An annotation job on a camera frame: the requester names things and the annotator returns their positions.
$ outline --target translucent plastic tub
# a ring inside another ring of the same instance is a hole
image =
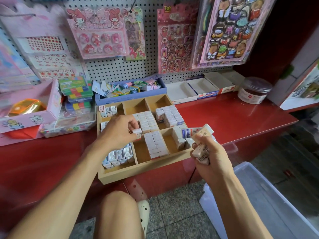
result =
[[[234,168],[249,200],[273,238],[318,239],[319,232],[310,222],[249,162]],[[204,185],[199,200],[221,239],[227,239],[212,191]]]

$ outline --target red countertop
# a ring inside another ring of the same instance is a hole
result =
[[[221,144],[288,126],[296,118],[269,100],[251,105],[237,92],[176,105],[188,127],[208,123]],[[0,229],[8,230],[36,201],[49,193],[96,138],[89,132],[35,139],[0,147]]]

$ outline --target person's right hand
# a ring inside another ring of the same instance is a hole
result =
[[[197,139],[208,146],[210,164],[205,165],[200,163],[194,156],[193,151],[190,152],[190,156],[194,158],[197,170],[201,177],[211,187],[220,182],[225,177],[232,176],[234,174],[233,166],[228,158],[228,155],[219,143],[216,143],[211,136],[195,135]],[[193,143],[192,148],[197,147],[196,143]]]

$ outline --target metal hook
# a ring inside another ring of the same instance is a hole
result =
[[[14,15],[5,15],[5,14],[0,14],[2,17],[19,17],[19,16],[36,16],[34,13],[30,14],[14,14]]]

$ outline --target round plastic container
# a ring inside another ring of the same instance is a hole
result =
[[[260,104],[271,89],[272,84],[268,81],[257,77],[247,77],[239,88],[238,98],[249,104]]]

